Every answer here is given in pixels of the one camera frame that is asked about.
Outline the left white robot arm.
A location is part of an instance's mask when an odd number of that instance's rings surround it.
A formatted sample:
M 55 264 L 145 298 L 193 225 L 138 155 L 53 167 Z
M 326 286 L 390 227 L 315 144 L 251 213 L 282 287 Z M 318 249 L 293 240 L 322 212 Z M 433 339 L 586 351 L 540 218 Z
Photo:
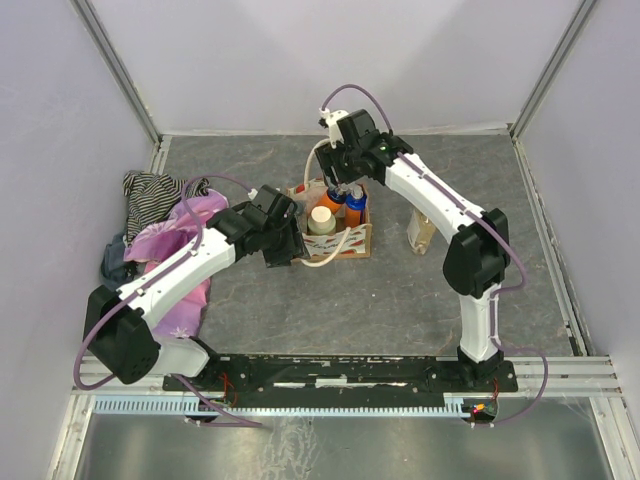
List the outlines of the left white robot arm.
M 216 213 L 196 237 L 158 267 L 117 291 L 88 298 L 83 343 L 124 385 L 145 376 L 180 375 L 199 390 L 220 379 L 219 355 L 195 336 L 157 336 L 160 320 L 204 280 L 260 252 L 269 267 L 305 258 L 296 202 L 264 185 L 255 197 Z

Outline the clear amber bottle white cap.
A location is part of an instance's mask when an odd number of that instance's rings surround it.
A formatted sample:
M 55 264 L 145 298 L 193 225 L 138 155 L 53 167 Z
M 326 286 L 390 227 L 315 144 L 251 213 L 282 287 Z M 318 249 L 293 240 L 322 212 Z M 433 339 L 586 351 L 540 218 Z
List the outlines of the clear amber bottle white cap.
M 425 255 L 436 231 L 437 229 L 430 219 L 419 210 L 414 209 L 407 227 L 407 239 L 413 253 Z

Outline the orange bottle bright blue pump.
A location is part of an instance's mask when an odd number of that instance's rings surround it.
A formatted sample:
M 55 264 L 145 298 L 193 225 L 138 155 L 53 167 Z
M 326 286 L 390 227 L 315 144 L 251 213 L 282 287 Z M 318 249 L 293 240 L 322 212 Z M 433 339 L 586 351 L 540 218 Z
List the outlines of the orange bottle bright blue pump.
M 367 196 L 360 185 L 351 188 L 345 198 L 344 222 L 346 227 L 356 228 L 364 223 Z

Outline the orange bottle dark blue pump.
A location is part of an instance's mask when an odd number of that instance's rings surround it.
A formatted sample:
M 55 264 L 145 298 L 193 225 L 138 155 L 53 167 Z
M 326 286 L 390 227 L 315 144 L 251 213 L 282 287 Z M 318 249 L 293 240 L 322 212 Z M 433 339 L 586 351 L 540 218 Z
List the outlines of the orange bottle dark blue pump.
M 347 193 L 341 188 L 329 187 L 317 202 L 318 207 L 326 207 L 336 216 L 346 202 Z

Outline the black white striped cloth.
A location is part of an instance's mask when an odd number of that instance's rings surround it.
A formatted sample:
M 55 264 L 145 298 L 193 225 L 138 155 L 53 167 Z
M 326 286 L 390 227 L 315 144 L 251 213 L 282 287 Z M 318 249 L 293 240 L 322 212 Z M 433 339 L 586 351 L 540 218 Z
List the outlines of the black white striped cloth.
M 182 200 L 186 179 L 168 174 L 129 171 L 122 182 L 127 203 L 124 242 L 129 247 L 135 237 L 151 224 L 166 220 Z

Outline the green bottle cream cap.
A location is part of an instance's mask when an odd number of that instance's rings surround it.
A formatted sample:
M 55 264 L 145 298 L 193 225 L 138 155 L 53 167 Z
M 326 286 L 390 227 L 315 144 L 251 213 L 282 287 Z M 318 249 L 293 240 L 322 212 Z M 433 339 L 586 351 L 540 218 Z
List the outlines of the green bottle cream cap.
M 332 235 L 336 230 L 336 219 L 328 207 L 316 206 L 311 210 L 307 226 L 310 235 Z

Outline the watermelon canvas tote bag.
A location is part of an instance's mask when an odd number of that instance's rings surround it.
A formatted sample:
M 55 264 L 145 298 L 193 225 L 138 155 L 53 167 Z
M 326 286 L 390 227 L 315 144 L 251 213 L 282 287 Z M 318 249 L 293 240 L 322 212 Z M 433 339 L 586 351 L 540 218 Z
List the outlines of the watermelon canvas tote bag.
M 358 259 L 368 258 L 372 250 L 372 230 L 373 225 L 369 212 L 369 195 L 367 188 L 360 185 L 367 196 L 364 223 L 356 228 L 345 226 L 345 204 L 335 216 L 336 230 L 332 235 L 314 236 L 308 231 L 307 221 L 311 210 L 317 206 L 320 197 L 325 193 L 327 187 L 323 178 L 313 178 L 311 176 L 311 164 L 316 159 L 315 150 L 309 153 L 305 163 L 303 181 L 294 186 L 288 187 L 285 193 L 291 197 L 301 208 L 299 215 L 300 228 L 302 231 L 304 244 L 309 252 L 309 259 L 304 264 L 310 267 L 319 268 L 337 259 Z

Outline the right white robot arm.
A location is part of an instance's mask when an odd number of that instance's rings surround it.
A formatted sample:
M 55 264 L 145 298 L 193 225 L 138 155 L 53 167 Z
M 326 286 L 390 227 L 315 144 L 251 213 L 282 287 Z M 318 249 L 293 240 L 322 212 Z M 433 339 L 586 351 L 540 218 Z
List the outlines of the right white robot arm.
M 442 270 L 459 296 L 462 321 L 455 374 L 466 389 L 483 389 L 504 359 L 496 345 L 496 302 L 510 264 L 506 215 L 466 200 L 405 140 L 379 130 L 365 110 L 324 109 L 319 123 L 329 140 L 315 155 L 330 185 L 375 180 L 411 203 L 446 240 Z

